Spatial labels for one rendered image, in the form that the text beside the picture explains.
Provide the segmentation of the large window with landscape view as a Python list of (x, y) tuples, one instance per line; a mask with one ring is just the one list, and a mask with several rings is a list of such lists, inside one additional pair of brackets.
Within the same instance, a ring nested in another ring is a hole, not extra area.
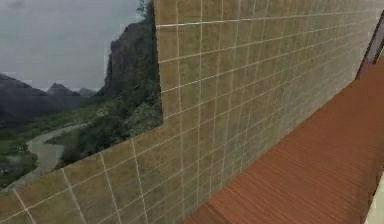
[(162, 122), (154, 0), (0, 0), (0, 192)]

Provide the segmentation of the dark framed room door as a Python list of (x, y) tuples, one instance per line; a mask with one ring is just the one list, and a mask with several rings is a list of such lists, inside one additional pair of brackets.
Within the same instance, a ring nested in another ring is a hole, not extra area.
[(360, 75), (377, 63), (378, 58), (381, 55), (381, 51), (384, 47), (384, 9), (380, 14), (378, 23), (372, 34), (372, 38), (368, 44), (362, 62), (360, 64), (359, 70), (355, 76), (355, 79), (358, 79)]

